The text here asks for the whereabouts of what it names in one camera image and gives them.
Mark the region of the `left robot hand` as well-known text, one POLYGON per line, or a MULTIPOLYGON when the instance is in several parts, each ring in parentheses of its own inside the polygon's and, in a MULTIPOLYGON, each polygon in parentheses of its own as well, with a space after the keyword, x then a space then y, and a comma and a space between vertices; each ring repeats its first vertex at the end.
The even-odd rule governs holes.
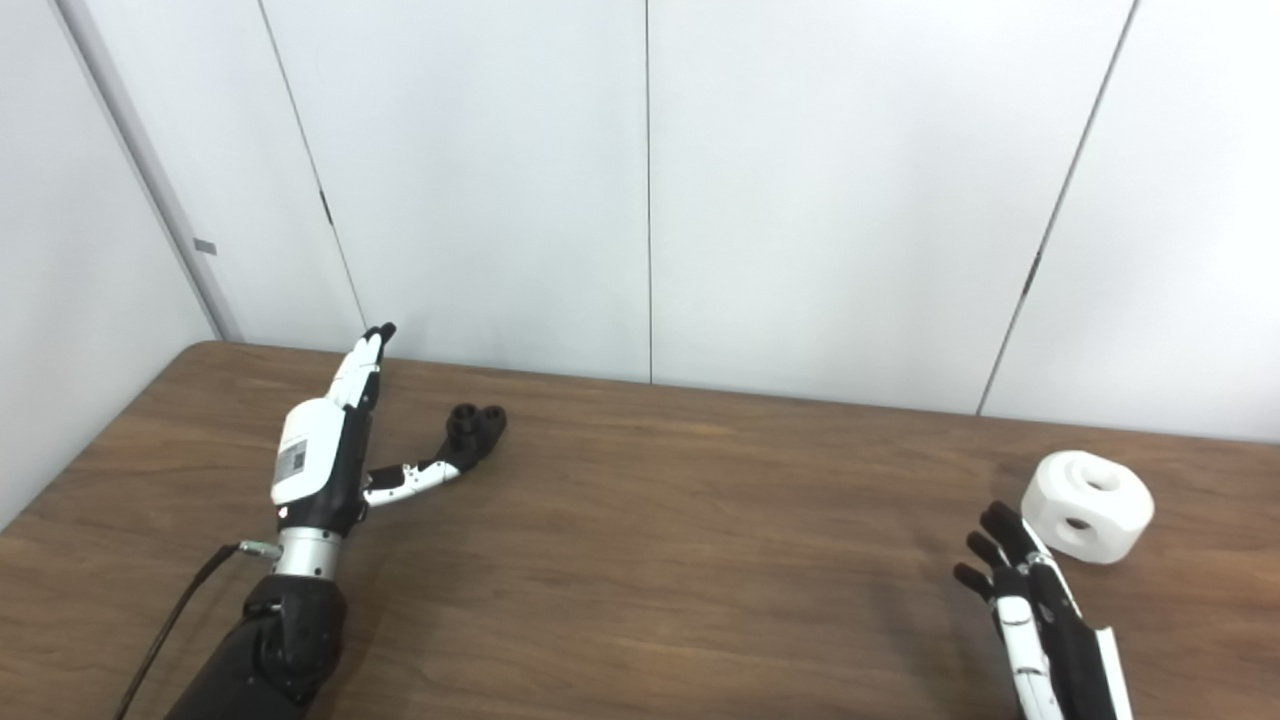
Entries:
POLYGON ((449 459, 384 468, 374 479, 365 470, 381 360, 394 333, 392 323, 365 331, 326 393, 287 414, 270 488, 279 547, 271 575, 334 580, 343 544, 369 509, 463 475, 449 459))

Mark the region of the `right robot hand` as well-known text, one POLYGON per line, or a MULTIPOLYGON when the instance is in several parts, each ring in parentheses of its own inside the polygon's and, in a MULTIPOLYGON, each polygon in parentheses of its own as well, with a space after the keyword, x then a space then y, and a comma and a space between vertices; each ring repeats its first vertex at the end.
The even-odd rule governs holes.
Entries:
POLYGON ((1114 629, 1091 626, 1056 557, 1023 515, 992 502, 966 547, 986 564, 954 578, 989 610, 1019 719, 1132 719, 1114 629))

